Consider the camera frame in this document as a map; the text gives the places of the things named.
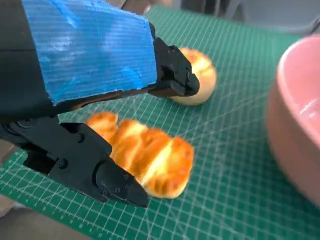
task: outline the golden crust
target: golden crust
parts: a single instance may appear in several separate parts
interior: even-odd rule
[[[180,137],[171,138],[157,128],[103,112],[86,123],[112,145],[111,158],[158,198],[176,198],[186,187],[193,166],[194,148]],[[111,134],[110,129],[117,129]]]
[[[199,91],[193,96],[173,96],[171,99],[187,106],[203,104],[215,90],[217,82],[216,69],[211,59],[202,52],[189,48],[180,48],[180,51],[191,63],[192,73],[199,80]]]

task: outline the background object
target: background object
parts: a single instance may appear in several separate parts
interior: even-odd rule
[[[102,239],[320,238],[320,212],[278,168],[264,125],[279,58],[298,37],[160,6],[147,18],[167,44],[196,48],[212,59],[219,76],[212,97],[183,107],[143,94],[97,102],[60,119],[82,122],[112,111],[185,138],[195,158],[184,193],[174,200],[151,198],[147,209],[100,204],[28,171],[21,152],[2,170],[2,193]]]
[[[319,0],[230,0],[225,17],[239,7],[246,24],[283,33],[307,35],[320,21]]]
[[[269,94],[266,125],[284,172],[320,207],[320,35],[282,56]]]

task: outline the blue duct tape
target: blue duct tape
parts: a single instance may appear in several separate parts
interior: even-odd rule
[[[53,104],[157,81],[148,21],[98,0],[22,0]]]

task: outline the bread roll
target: bread roll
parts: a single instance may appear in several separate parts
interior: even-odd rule
[[[192,73],[199,79],[199,91],[193,96],[172,96],[173,101],[186,105],[203,104],[215,90],[217,72],[212,61],[202,52],[196,49],[180,48],[182,54],[189,60]]]
[[[173,199],[186,187],[193,166],[194,148],[180,137],[132,119],[117,127],[118,116],[94,114],[86,123],[112,145],[111,158],[132,174],[149,195]]]

